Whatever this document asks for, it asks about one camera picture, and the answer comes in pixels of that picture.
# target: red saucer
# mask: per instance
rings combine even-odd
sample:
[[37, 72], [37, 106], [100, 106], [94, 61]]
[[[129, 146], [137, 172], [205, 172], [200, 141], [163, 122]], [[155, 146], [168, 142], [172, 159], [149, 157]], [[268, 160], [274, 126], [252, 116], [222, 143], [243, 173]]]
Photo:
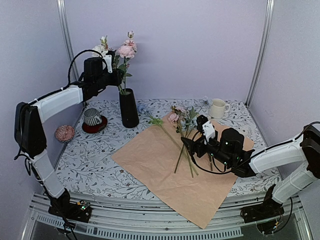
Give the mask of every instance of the red saucer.
[[105, 129], [108, 123], [108, 120], [105, 116], [101, 116], [101, 119], [102, 119], [102, 123], [95, 126], [89, 126], [85, 122], [83, 122], [82, 130], [85, 131], [87, 134], [96, 134], [100, 132], [101, 130]]

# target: floral pattern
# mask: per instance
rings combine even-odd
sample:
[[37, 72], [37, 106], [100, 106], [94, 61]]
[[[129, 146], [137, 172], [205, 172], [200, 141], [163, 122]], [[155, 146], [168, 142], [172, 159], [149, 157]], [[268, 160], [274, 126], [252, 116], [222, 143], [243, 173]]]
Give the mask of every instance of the floral pattern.
[[[190, 100], [138, 100], [146, 105], [151, 114], [162, 118], [171, 111], [171, 106], [181, 106]], [[192, 105], [201, 114], [208, 115], [208, 106], [201, 100], [191, 100]], [[265, 143], [242, 102], [228, 101], [231, 109], [217, 122], [231, 126], [254, 141], [254, 149], [259, 151]], [[90, 101], [87, 108], [95, 108], [108, 119], [107, 127], [97, 134], [82, 130], [83, 117], [75, 128], [75, 137], [68, 143], [57, 165], [56, 174], [64, 187], [80, 194], [139, 199], [158, 200], [148, 188], [130, 173], [115, 163], [111, 156], [123, 145], [150, 126], [149, 117], [139, 115], [140, 123], [135, 128], [125, 128], [121, 122], [119, 102], [115, 100]], [[228, 197], [265, 192], [280, 180], [277, 168], [269, 169], [257, 176], [236, 180]]]

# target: wrapping paper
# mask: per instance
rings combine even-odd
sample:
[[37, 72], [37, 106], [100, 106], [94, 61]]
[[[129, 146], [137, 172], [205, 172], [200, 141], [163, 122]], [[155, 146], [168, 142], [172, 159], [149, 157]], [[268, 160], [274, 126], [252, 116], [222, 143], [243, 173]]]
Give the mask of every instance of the wrapping paper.
[[[174, 125], [168, 122], [168, 116], [163, 119], [163, 127], [170, 133], [182, 148], [181, 135], [176, 133]], [[212, 121], [221, 132], [228, 126]], [[253, 148], [254, 142], [244, 139], [243, 149]], [[190, 222], [204, 229], [214, 217], [216, 211], [234, 185], [237, 176], [233, 173], [215, 175], [202, 171], [194, 166], [198, 176], [191, 176], [187, 158], [182, 155], [177, 172], [174, 173], [180, 150], [159, 126], [151, 126], [139, 133], [124, 147], [119, 149], [112, 159], [145, 184], [159, 199]], [[197, 163], [210, 169], [209, 158], [204, 155], [197, 158]], [[215, 161], [219, 169], [224, 165]]]

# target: black vase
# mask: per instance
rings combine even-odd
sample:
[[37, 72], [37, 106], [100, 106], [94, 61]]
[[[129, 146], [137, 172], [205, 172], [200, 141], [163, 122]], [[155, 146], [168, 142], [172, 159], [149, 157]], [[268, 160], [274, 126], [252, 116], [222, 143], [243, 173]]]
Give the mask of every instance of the black vase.
[[119, 92], [121, 118], [123, 126], [132, 129], [139, 124], [139, 116], [134, 91], [127, 88], [126, 93], [122, 95]]

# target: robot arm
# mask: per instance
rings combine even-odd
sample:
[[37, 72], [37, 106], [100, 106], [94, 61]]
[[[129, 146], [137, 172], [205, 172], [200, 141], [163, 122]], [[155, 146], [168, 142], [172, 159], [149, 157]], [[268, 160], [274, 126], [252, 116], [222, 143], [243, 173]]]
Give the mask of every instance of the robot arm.
[[104, 58], [86, 59], [79, 81], [32, 102], [21, 102], [16, 107], [14, 138], [20, 147], [17, 157], [22, 155], [28, 159], [30, 170], [50, 199], [51, 214], [88, 222], [91, 208], [86, 202], [70, 203], [70, 194], [60, 183], [48, 157], [43, 123], [57, 113], [97, 96], [107, 86], [120, 85], [123, 72], [112, 69], [114, 56], [115, 53], [109, 51]]
[[201, 115], [197, 118], [197, 130], [202, 136], [196, 141], [181, 138], [193, 163], [199, 168], [201, 167], [193, 157], [195, 153], [199, 158], [204, 154], [210, 154], [242, 178], [252, 177], [267, 169], [289, 163], [302, 162], [290, 176], [268, 189], [262, 204], [242, 209], [241, 215], [246, 223], [283, 214], [284, 202], [320, 179], [320, 132], [311, 124], [304, 127], [298, 136], [267, 147], [254, 156], [251, 156], [253, 150], [243, 150], [244, 136], [238, 131], [233, 128], [225, 129], [218, 141], [218, 133], [208, 125], [211, 125], [211, 122]]

